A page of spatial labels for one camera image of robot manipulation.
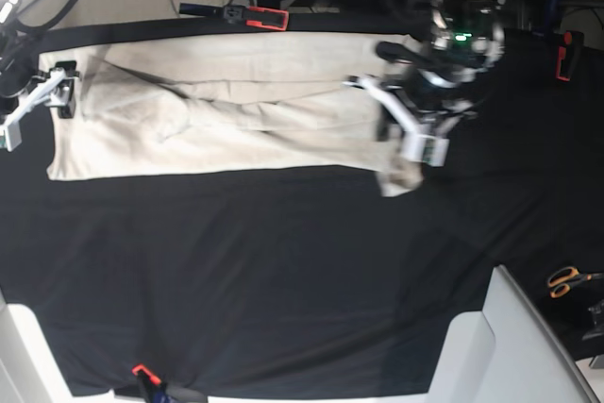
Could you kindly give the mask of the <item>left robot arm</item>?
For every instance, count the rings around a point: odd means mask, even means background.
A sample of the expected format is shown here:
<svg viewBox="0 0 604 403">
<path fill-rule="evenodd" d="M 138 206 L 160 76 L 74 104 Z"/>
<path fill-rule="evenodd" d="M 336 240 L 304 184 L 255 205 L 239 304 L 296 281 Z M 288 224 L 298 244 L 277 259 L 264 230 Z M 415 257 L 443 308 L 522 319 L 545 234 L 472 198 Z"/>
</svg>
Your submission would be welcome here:
<svg viewBox="0 0 604 403">
<path fill-rule="evenodd" d="M 419 50 L 379 42 L 377 56 L 405 63 L 397 75 L 351 76 L 346 85 L 377 100 L 402 130 L 401 156 L 440 167 L 449 132 L 473 117 L 480 95 L 463 90 L 504 55 L 505 33 L 497 18 L 498 0 L 419 0 L 429 14 L 428 35 Z"/>
</svg>

